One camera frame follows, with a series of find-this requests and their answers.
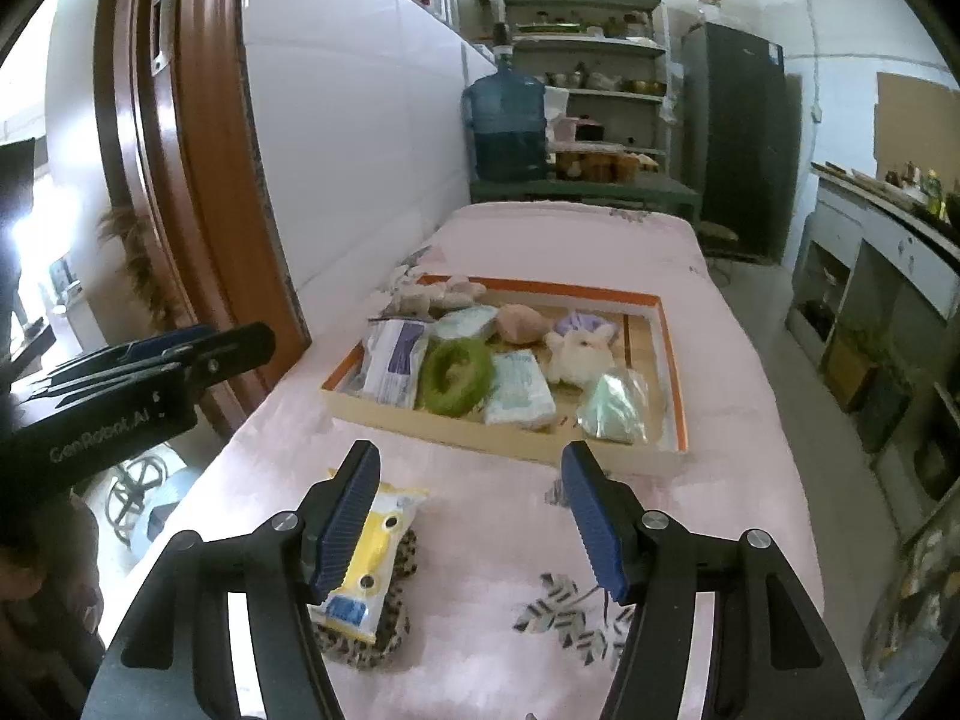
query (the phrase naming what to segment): green shelf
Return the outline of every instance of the green shelf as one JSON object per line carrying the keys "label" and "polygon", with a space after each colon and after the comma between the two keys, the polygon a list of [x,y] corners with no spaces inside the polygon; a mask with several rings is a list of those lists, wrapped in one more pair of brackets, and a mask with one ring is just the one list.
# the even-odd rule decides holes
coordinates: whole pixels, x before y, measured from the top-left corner
{"label": "green shelf", "polygon": [[590,181],[522,181],[497,183],[473,181],[470,199],[474,203],[517,199],[565,199],[587,205],[613,208],[664,211],[682,215],[697,229],[700,225],[702,197],[661,173],[640,172],[632,184],[596,184]]}

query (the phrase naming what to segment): white plush toy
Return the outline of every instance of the white plush toy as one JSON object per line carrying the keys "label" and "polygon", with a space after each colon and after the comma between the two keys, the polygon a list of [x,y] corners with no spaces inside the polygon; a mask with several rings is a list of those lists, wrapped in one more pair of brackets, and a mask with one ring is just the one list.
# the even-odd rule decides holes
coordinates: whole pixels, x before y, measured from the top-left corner
{"label": "white plush toy", "polygon": [[487,288],[475,284],[467,276],[451,276],[437,284],[400,284],[395,287],[384,316],[428,319],[430,309],[458,311],[469,308]]}
{"label": "white plush toy", "polygon": [[565,336],[547,333],[546,346],[552,352],[546,367],[546,379],[552,384],[567,382],[587,389],[616,365],[610,342],[616,326],[605,324],[593,332],[571,330]]}

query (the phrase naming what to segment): water jug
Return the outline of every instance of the water jug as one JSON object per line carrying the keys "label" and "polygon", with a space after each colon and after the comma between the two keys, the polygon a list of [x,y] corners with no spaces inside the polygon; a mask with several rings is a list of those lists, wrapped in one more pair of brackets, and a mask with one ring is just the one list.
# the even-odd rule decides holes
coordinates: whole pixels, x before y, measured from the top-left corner
{"label": "water jug", "polygon": [[482,181],[546,177],[544,84],[512,69],[506,26],[497,25],[497,69],[464,93],[473,175]]}

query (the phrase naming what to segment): bed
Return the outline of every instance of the bed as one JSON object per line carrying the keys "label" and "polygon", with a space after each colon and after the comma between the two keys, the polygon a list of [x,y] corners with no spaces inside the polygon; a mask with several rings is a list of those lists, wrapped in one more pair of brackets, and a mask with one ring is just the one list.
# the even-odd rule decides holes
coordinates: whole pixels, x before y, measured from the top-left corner
{"label": "bed", "polygon": [[[688,415],[691,457],[670,479],[625,478],[645,507],[688,530],[738,538],[771,533],[819,610],[823,586],[800,477],[760,358],[707,274],[690,226],[661,214],[569,203],[462,208],[428,241],[424,267],[438,274],[521,278],[654,293],[664,303]],[[256,528],[293,509],[352,442],[380,449],[382,478],[429,488],[416,516],[416,575],[405,584],[412,630],[389,670],[328,664],[347,718],[597,717],[613,671],[584,665],[555,635],[512,628],[542,594],[541,574],[593,585],[568,509],[549,505],[549,466],[431,445],[342,422],[325,413],[320,383],[383,303],[377,293],[315,338],[313,346],[237,431],[131,572],[107,609],[109,641],[173,533],[208,541]],[[258,704],[242,599],[232,599],[234,664],[245,713]],[[680,716],[699,718],[709,664],[712,598],[697,604]]]}

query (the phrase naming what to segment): stool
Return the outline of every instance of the stool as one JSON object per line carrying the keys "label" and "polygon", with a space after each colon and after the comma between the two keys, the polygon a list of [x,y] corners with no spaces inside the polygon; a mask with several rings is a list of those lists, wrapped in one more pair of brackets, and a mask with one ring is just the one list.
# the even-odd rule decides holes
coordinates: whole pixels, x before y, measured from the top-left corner
{"label": "stool", "polygon": [[114,536],[130,546],[130,534],[143,513],[144,498],[167,480],[167,464],[160,456],[147,454],[114,466],[114,470],[117,477],[104,502],[104,516],[113,526]]}

